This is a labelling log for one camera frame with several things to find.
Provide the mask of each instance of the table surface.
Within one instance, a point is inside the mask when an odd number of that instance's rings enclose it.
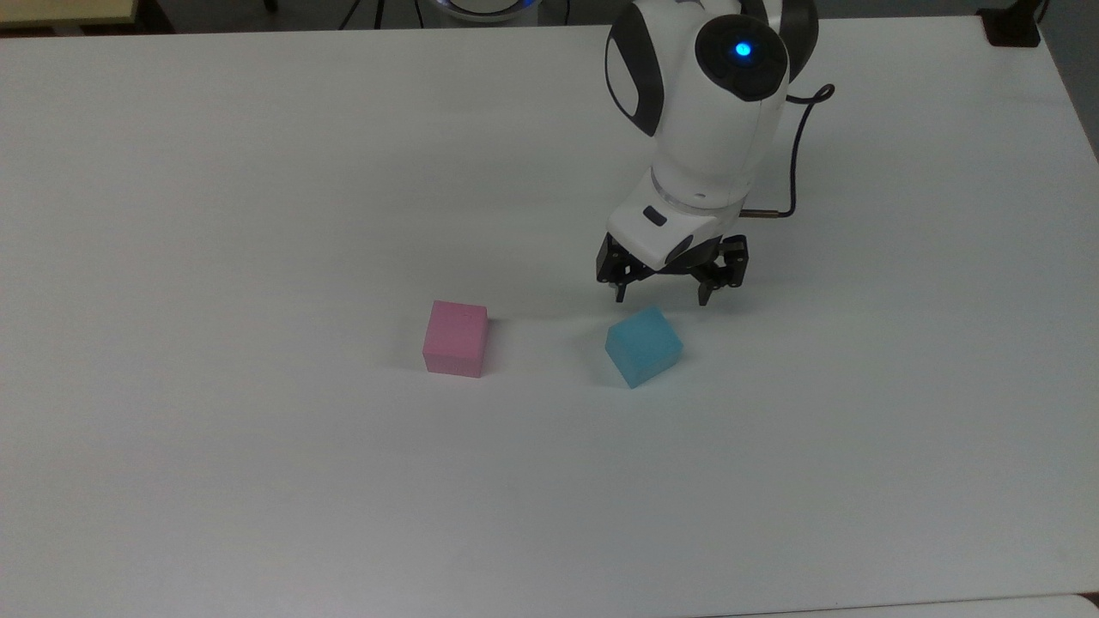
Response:
[[[0,27],[133,23],[137,0],[0,0]]]
[[[769,618],[1096,618],[1099,608],[1080,596],[1051,596],[899,607],[768,614]]]
[[[595,280],[607,30],[0,41],[0,613],[687,617],[1099,587],[1099,167],[1046,48],[825,21],[745,286]],[[787,200],[784,118],[750,206]],[[487,375],[428,374],[433,299]],[[658,305],[686,350],[602,350]]]

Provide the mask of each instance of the blue cube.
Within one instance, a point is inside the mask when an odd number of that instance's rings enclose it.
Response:
[[[630,388],[675,365],[682,351],[682,342],[656,307],[607,330],[607,354]]]

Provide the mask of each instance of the pink cube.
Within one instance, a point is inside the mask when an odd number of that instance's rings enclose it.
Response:
[[[488,309],[436,300],[423,340],[428,371],[480,377],[487,338]]]

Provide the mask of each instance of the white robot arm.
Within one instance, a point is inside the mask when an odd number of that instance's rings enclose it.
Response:
[[[597,278],[619,301],[653,274],[695,276],[700,305],[741,284],[747,245],[725,236],[815,41],[812,0],[635,0],[614,22],[607,86],[657,142],[599,253]]]

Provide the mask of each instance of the cube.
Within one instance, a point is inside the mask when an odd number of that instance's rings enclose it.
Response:
[[[488,340],[488,309],[436,300],[431,308],[423,360],[436,374],[480,377]]]
[[[684,344],[656,307],[635,313],[607,330],[607,354],[630,388],[675,365]]]

